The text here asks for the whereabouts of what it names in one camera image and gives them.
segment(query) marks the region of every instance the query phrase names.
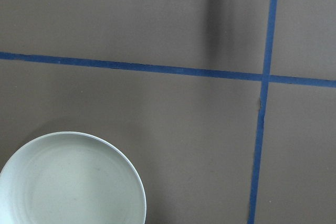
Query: blue painter's tape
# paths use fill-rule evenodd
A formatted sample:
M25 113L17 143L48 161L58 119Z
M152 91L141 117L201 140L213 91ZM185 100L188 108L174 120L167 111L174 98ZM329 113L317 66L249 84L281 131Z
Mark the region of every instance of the blue painter's tape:
M144 65L138 63L127 63L116 61L78 59L78 58L43 56L43 55L21 55L21 54L12 54L9 52L0 52L0 59L23 60L30 62L42 62L42 63L53 63L61 65L122 69L122 70L156 72L156 73L172 73L172 74L182 74L186 76L202 76L202 77L214 77L224 79L261 81L261 74L257 73L242 73L242 72L208 70L208 69L169 67L159 65Z
M336 81L289 76L270 76L270 82L336 88Z
M277 12L277 0L270 0L269 13L268 13L268 24L267 24L267 37L266 37L266 45L265 45L265 56L264 56L264 68L262 70L263 76L261 78L260 110L258 113L258 121L257 121L257 133L256 133L256 144L255 144L254 161L253 161L252 180L251 180L248 224L254 224L255 215L256 215L262 141L264 138L264 120L265 120L265 113L266 113L267 93L268 93L268 83L269 83L269 77L270 77L269 74L270 74L270 68L271 68L276 12Z

